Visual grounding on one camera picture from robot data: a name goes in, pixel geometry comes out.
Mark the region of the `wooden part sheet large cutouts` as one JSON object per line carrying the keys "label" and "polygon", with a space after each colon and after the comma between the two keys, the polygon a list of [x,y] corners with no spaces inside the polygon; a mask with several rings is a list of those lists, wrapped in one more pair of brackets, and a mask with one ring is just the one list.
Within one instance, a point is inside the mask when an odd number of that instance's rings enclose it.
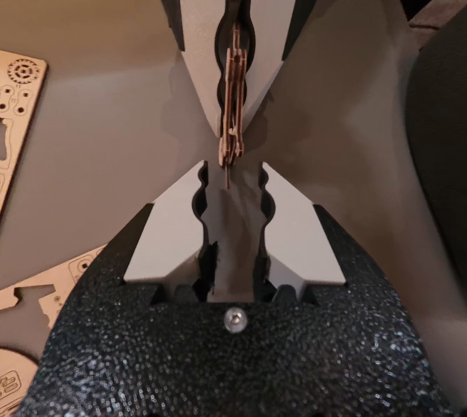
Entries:
{"label": "wooden part sheet large cutouts", "polygon": [[19,297],[16,295],[18,289],[53,286],[54,292],[38,300],[43,314],[49,319],[48,328],[51,330],[74,286],[105,247],[106,245],[97,247],[69,261],[2,289],[0,291],[0,309],[11,309],[19,303]]}

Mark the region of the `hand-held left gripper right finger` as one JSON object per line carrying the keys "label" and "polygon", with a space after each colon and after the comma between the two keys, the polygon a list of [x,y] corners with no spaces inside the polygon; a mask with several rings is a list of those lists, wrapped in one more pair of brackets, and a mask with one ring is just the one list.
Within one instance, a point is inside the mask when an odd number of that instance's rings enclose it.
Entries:
{"label": "hand-held left gripper right finger", "polygon": [[313,202],[269,164],[259,166],[259,301],[284,291],[311,302],[311,286],[344,286],[345,276]]}

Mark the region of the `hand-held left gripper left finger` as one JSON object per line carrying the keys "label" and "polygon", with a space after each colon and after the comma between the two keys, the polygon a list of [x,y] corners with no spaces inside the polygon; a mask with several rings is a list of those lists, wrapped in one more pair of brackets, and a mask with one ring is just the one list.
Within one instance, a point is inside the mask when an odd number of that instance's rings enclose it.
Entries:
{"label": "hand-held left gripper left finger", "polygon": [[152,203],[123,280],[160,284],[168,297],[190,287],[200,302],[209,293],[208,162],[197,163]]}

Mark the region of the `wooden model assembly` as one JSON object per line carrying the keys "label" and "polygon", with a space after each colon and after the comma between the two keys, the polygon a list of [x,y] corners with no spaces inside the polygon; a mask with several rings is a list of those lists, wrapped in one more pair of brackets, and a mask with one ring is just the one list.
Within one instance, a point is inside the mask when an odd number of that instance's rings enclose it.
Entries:
{"label": "wooden model assembly", "polygon": [[226,52],[225,101],[222,134],[219,140],[219,165],[225,174],[225,187],[230,190],[230,173],[235,161],[244,154],[243,109],[246,98],[248,40],[242,35],[242,24],[232,26],[232,42]]}

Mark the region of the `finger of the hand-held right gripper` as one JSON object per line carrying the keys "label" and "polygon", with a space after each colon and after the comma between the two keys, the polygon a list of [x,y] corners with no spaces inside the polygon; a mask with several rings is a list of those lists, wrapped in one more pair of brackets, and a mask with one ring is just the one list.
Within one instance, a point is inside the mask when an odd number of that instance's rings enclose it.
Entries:
{"label": "finger of the hand-held right gripper", "polygon": [[180,0],[180,11],[184,35],[182,56],[207,121],[219,138],[221,107],[218,85],[221,71],[215,40],[225,13],[225,0]]}
{"label": "finger of the hand-held right gripper", "polygon": [[243,107],[245,131],[283,65],[283,51],[295,0],[251,0],[254,56],[246,74],[247,95]]}

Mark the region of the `small wooden part sheet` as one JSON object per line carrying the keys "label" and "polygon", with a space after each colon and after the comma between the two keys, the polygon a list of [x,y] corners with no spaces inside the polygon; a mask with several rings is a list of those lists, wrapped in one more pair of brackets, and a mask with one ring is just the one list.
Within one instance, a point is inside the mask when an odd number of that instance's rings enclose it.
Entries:
{"label": "small wooden part sheet", "polygon": [[0,52],[0,210],[9,194],[30,123],[43,87],[46,61]]}

